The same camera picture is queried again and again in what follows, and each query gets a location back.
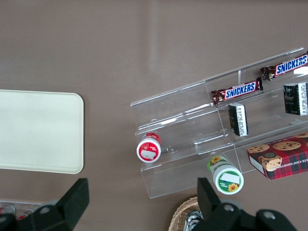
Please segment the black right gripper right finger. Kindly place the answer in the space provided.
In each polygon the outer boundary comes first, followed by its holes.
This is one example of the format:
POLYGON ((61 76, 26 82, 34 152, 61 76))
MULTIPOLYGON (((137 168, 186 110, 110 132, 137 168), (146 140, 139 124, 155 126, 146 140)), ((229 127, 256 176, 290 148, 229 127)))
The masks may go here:
POLYGON ((197 180, 197 201, 204 217, 194 231, 295 231, 282 213, 261 209, 255 216, 236 205, 221 202, 207 178, 197 180))

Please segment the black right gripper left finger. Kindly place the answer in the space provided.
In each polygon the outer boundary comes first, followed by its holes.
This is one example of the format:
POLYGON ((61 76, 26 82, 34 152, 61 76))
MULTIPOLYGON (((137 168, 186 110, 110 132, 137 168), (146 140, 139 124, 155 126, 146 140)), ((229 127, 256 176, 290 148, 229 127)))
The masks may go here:
POLYGON ((2 231, 72 231, 90 202, 87 178, 78 179, 55 205, 45 205, 21 220, 0 216, 2 231))

